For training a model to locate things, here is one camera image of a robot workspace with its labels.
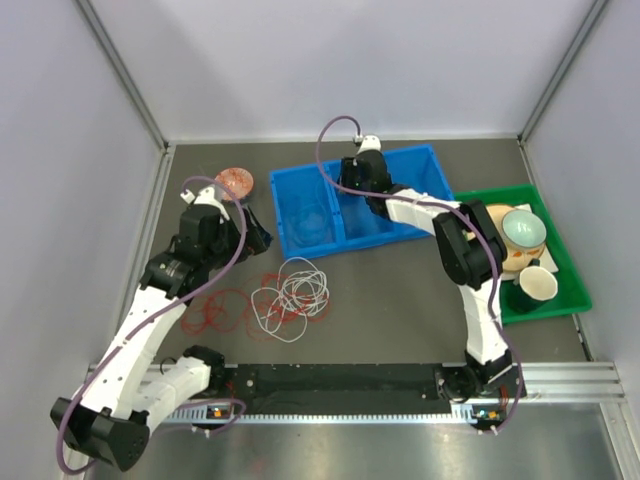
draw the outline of metal table surface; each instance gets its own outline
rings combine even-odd
[[[126,474],[109,479],[615,480],[618,465],[598,405],[523,405],[498,437],[463,425],[244,426],[206,440],[158,431]]]
[[[385,142],[385,149],[423,142]],[[529,181],[517,142],[463,140],[431,142],[454,191],[468,191]],[[152,253],[163,250],[176,233],[185,204],[182,181],[191,175],[215,176],[239,166],[252,172],[256,186],[250,205],[275,236],[268,252],[236,265],[212,291],[242,288],[250,294],[260,275],[277,273],[283,262],[269,184],[271,170],[313,162],[313,143],[178,146],[158,221]],[[352,154],[348,143],[326,143],[323,159]],[[231,363],[436,363],[463,360],[467,336],[457,287],[446,277],[436,242],[419,239],[313,260],[326,272],[331,292],[327,317],[312,323],[299,341],[256,341],[239,325],[230,333],[208,328],[198,336],[176,324],[158,359],[180,356],[193,344],[223,353]],[[189,321],[202,316],[205,298],[194,300]],[[228,321],[247,306],[242,297],[226,296]],[[287,325],[294,336],[301,324]],[[584,353],[570,317],[549,318],[506,328],[526,362],[581,361]]]

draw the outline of red plate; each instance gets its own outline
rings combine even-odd
[[[238,200],[242,200],[253,190],[253,176],[244,168],[227,168],[216,176],[216,180],[231,190]],[[222,200],[231,201],[227,192],[222,193]]]

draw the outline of mug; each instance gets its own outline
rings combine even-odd
[[[542,268],[537,258],[520,271],[513,285],[515,288],[511,290],[507,301],[509,307],[518,313],[531,312],[558,294],[556,277]]]

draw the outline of blue tray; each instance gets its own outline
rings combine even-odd
[[[453,200],[431,145],[391,150],[384,156],[394,183]],[[337,181],[340,160],[324,162],[323,167]],[[315,164],[271,172],[271,190],[285,258],[317,258],[427,236],[374,215],[362,197],[337,192]]]

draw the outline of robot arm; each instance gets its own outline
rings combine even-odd
[[[166,375],[141,387],[164,337],[187,308],[185,304],[170,308],[171,304],[206,284],[209,272],[230,261],[240,240],[213,186],[197,196],[186,192],[182,197],[189,205],[180,217],[179,233],[147,263],[131,309],[100,362],[108,360],[106,365],[66,425],[62,419],[72,401],[59,398],[51,409],[51,418],[58,429],[64,427],[70,448],[121,471],[138,461],[150,435],[176,408],[196,394],[219,393],[225,383],[224,357],[194,346]],[[250,209],[242,214],[248,230],[238,262],[266,251],[272,239]],[[170,309],[146,322],[166,308]]]
[[[479,387],[490,389],[491,384],[512,366],[511,353],[496,328],[496,323],[501,324],[498,295],[493,301],[496,318],[489,313],[493,283],[490,264],[478,240],[468,239],[464,224],[449,209],[433,204],[455,208],[474,224],[494,254],[498,274],[502,273],[506,247],[480,201],[461,204],[439,200],[394,184],[380,150],[377,137],[365,136],[356,157],[342,160],[340,184],[361,191],[393,195],[394,198],[388,199],[367,197],[366,201],[376,215],[412,225],[436,237],[445,272],[458,285],[464,303],[468,331],[467,364],[478,379]]]

